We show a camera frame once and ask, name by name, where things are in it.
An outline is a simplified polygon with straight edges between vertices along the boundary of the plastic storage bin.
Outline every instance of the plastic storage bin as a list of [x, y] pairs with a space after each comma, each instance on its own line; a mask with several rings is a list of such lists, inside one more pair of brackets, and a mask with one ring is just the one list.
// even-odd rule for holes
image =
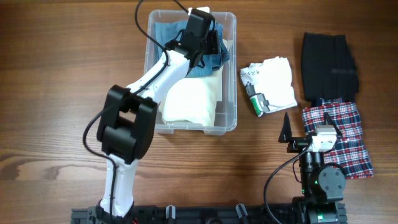
[[[223, 135], [232, 131], [237, 124], [236, 108], [236, 17], [230, 12], [212, 12], [217, 22], [224, 26], [223, 38], [228, 41], [229, 60], [224, 64], [222, 77], [222, 101], [217, 102], [214, 126], [202, 126], [190, 122], [181, 122], [173, 125], [162, 121], [162, 114], [157, 113], [155, 132], [173, 134], [175, 129], [202, 130], [205, 134]], [[186, 21], [188, 15], [184, 11], [155, 10], [149, 14], [148, 34], [155, 36], [155, 22]], [[144, 73], [147, 73], [155, 64], [154, 43], [147, 40]]]

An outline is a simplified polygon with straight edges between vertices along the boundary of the checkered cloth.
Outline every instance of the checkered cloth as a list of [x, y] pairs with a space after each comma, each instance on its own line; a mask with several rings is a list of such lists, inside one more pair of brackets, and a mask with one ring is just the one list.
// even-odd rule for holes
[[328, 112], [343, 134], [342, 139], [337, 140], [335, 149], [325, 154], [325, 163], [335, 162], [342, 165], [347, 179], [372, 177], [373, 166], [362, 140], [361, 118], [355, 103], [344, 103], [339, 98], [322, 100], [322, 106], [305, 108], [302, 116], [305, 133], [313, 132], [315, 127], [323, 124], [324, 112]]

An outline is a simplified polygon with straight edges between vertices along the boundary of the folded clothes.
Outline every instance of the folded clothes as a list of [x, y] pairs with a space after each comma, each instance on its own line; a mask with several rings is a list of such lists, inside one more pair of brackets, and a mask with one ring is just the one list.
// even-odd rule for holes
[[325, 163], [335, 162], [342, 165], [347, 179], [372, 177], [373, 166], [363, 142], [361, 118], [355, 103], [344, 103], [342, 98], [321, 101], [321, 106], [305, 108], [302, 118], [304, 130], [308, 134], [314, 132], [319, 124], [323, 124], [323, 114], [328, 112], [343, 134], [337, 140], [335, 149], [325, 154]]
[[206, 77], [183, 78], [162, 100], [159, 111], [165, 124], [196, 123], [214, 126], [223, 66]]
[[[165, 45], [170, 40], [174, 39], [178, 32], [182, 29], [185, 29], [187, 26], [187, 21], [178, 21], [171, 23], [155, 23], [155, 39], [161, 44]], [[213, 22], [210, 24], [210, 29], [213, 28]], [[211, 75], [213, 71], [216, 71], [223, 66], [223, 64], [229, 60], [229, 53], [223, 43], [223, 25], [216, 22], [215, 30], [218, 32], [218, 39], [220, 40], [220, 49], [218, 55], [204, 55], [203, 61], [205, 63], [204, 68], [195, 67], [191, 70], [191, 72], [187, 75], [187, 77], [204, 77], [207, 75]], [[160, 59], [162, 55], [162, 49], [156, 47], [155, 50], [155, 58], [156, 60]]]
[[345, 35], [305, 33], [301, 63], [306, 100], [355, 101], [359, 81]]
[[272, 58], [241, 69], [241, 79], [258, 117], [297, 106], [287, 58]]

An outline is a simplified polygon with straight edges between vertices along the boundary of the wooden table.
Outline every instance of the wooden table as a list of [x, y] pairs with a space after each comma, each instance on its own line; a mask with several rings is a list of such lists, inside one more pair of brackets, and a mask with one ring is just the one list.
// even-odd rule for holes
[[[375, 177], [348, 180], [350, 223], [398, 220], [398, 16], [384, 1], [183, 1], [233, 12], [238, 71], [250, 62], [287, 57], [299, 106], [287, 110], [303, 135], [300, 53], [305, 31], [346, 34], [359, 69], [357, 105]], [[69, 223], [71, 208], [95, 205], [104, 192], [105, 161], [81, 136], [109, 88], [143, 73], [146, 38], [134, 24], [136, 2], [0, 6], [0, 223]], [[154, 9], [145, 2], [147, 29]], [[156, 134], [136, 174], [136, 205], [258, 205], [270, 173], [291, 158], [277, 138], [283, 112], [254, 116], [238, 85], [238, 126], [222, 137]], [[96, 150], [94, 131], [89, 144]], [[269, 201], [301, 194], [291, 166], [272, 181]]]

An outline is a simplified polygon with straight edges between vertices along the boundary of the blue cloth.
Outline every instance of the blue cloth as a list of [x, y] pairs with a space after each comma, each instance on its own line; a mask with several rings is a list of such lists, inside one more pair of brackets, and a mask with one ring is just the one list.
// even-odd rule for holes
[[[175, 36], [181, 29], [185, 29], [188, 21], [178, 21], [171, 23], [155, 23], [155, 39], [161, 44], [165, 45], [170, 40], [174, 39]], [[187, 75], [187, 77], [205, 77], [211, 75], [213, 71], [219, 70], [223, 64], [229, 60], [229, 53], [223, 43], [223, 25], [216, 22], [215, 30], [218, 31], [218, 38], [220, 40], [220, 49], [218, 55], [204, 55], [203, 61], [205, 63], [204, 68], [195, 67]], [[162, 49], [156, 47], [155, 56], [159, 60], [162, 55]]]

